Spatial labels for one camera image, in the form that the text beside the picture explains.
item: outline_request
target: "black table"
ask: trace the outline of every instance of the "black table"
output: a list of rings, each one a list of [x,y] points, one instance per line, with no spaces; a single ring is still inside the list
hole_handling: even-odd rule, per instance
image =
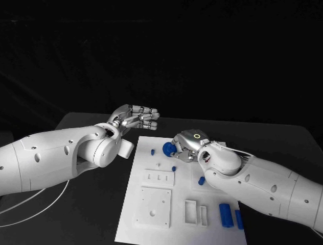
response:
[[[110,115],[69,113],[56,129],[105,122]],[[157,130],[131,129],[124,139],[137,145],[138,136],[173,138],[186,129],[202,129],[212,140],[252,153],[288,167],[323,184],[323,152],[308,131],[298,126],[244,122],[160,118]],[[61,199],[30,220],[0,228],[0,244],[115,244],[114,237],[131,172],[134,152],[128,159],[117,156],[107,168],[86,171],[72,179]],[[0,225],[36,214],[56,199],[65,182],[48,188],[37,197],[0,215]],[[0,211],[37,191],[6,195]],[[239,204],[246,242],[252,244],[323,244],[311,229],[294,222],[262,215]]]

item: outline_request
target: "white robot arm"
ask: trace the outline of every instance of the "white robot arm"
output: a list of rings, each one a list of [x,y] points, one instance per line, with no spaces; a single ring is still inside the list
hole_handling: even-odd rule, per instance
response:
[[[134,144],[121,139],[130,128],[156,130],[156,109],[121,106],[108,122],[32,134],[0,148],[0,196],[48,188],[105,167]]]
[[[177,151],[170,157],[199,162],[213,188],[262,214],[298,222],[323,233],[323,185],[251,154],[241,157],[238,150],[209,141],[200,130],[183,131],[171,145]]]

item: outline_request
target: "cable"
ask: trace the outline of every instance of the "cable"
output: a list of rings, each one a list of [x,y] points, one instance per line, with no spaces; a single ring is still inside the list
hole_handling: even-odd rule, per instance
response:
[[[252,156],[252,157],[254,157],[254,155],[252,155],[251,153],[242,152],[242,151],[239,151],[239,150],[236,150],[236,149],[232,149],[232,148],[229,148],[229,147],[226,147],[226,146],[223,146],[223,145],[220,145],[220,147],[223,147],[223,148],[226,148],[226,149],[229,149],[229,150],[232,150],[232,151],[236,151],[236,152],[245,153],[245,154],[248,154],[249,156]]]
[[[65,191],[65,189],[66,189],[66,187],[68,187],[68,183],[66,183],[66,186],[63,187],[63,190],[62,190],[62,192],[61,192],[61,194],[59,194],[59,196],[58,196],[58,198],[56,198],[56,200],[59,199],[59,197],[62,196],[62,194],[63,194],[63,191]],[[39,215],[52,205],[53,205],[53,203],[56,202],[56,200],[50,203],[50,205],[37,213],[37,214],[35,214],[32,217],[29,217],[29,218],[26,218],[26,219],[23,219],[22,221],[19,221],[19,222],[16,222],[16,223],[12,223],[12,224],[9,224],[9,225],[4,225],[4,226],[0,226],[0,227],[6,227],[6,226],[12,226],[12,225],[14,225],[14,224],[17,224],[17,223],[20,223],[20,222],[23,222],[23,221],[26,221],[26,220],[29,220],[30,218],[33,218],[36,215]]]
[[[311,228],[311,230],[316,232],[316,234],[321,237],[321,239],[323,239],[323,235],[317,232],[317,230],[314,230],[313,228]]]
[[[7,208],[6,210],[0,211],[0,214],[7,212],[10,209],[16,208],[19,205],[22,205],[23,203],[26,203],[32,198],[35,198],[46,189],[42,189],[32,197],[29,197],[23,202],[20,202],[17,205],[14,205],[13,207]]]

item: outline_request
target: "small blue part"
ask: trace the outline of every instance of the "small blue part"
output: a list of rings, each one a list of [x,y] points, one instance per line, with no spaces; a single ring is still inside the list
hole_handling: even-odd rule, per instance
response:
[[[244,230],[242,219],[241,219],[241,210],[235,210],[235,216],[236,216],[236,221],[238,221],[238,228],[239,228],[239,230]]]
[[[171,144],[171,142],[166,142],[163,145],[163,153],[167,157],[171,157],[170,154],[173,152],[177,152],[176,146]]]
[[[206,178],[205,178],[205,177],[200,177],[200,180],[199,180],[199,185],[203,185],[205,180],[206,180]]]
[[[219,212],[220,212],[222,226],[226,228],[233,227],[232,211],[228,203],[219,204]]]

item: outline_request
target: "dark wall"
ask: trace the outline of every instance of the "dark wall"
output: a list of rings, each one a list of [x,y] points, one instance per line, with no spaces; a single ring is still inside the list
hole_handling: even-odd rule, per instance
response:
[[[52,4],[0,6],[0,129],[16,139],[68,112],[134,104],[301,125],[323,148],[321,2]]]

